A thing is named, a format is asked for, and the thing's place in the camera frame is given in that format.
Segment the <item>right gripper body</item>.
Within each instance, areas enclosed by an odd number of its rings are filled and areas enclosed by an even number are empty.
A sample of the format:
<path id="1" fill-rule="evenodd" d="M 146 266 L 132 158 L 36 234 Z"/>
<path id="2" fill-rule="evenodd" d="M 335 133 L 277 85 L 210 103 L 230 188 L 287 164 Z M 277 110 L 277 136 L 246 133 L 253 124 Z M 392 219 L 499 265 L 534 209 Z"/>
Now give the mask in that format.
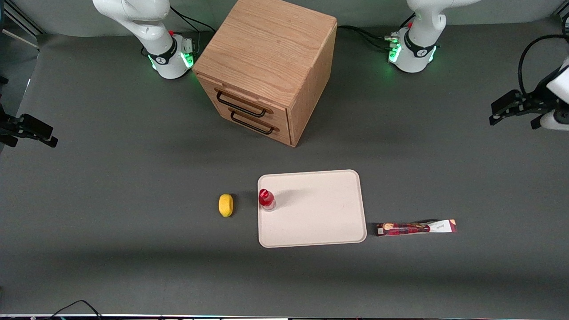
<path id="1" fill-rule="evenodd" d="M 20 136 L 20 118 L 8 115 L 0 105 L 0 135 Z"/>

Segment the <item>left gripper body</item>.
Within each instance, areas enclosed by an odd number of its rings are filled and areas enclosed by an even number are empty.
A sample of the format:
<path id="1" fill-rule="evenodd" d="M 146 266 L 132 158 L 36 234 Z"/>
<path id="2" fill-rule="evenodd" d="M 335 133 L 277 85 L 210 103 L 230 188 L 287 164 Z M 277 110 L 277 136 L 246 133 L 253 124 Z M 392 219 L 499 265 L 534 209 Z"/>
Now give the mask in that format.
<path id="1" fill-rule="evenodd" d="M 568 109 L 569 69 L 559 67 L 535 87 L 535 101 L 539 107 Z"/>

